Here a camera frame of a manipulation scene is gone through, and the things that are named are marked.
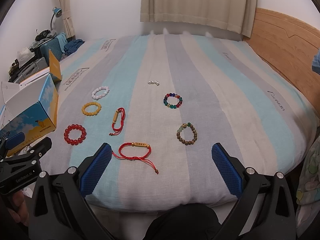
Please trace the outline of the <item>person's left hand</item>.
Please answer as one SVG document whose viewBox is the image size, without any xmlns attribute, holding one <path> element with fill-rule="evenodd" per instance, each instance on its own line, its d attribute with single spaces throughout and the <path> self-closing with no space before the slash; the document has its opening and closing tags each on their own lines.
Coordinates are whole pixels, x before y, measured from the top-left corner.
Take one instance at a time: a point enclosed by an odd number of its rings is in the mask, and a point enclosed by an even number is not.
<svg viewBox="0 0 320 240">
<path fill-rule="evenodd" d="M 16 223 L 27 224 L 29 219 L 29 213 L 27 204 L 22 191 L 18 191 L 12 195 L 12 203 L 15 210 L 8 208 L 9 213 Z"/>
</svg>

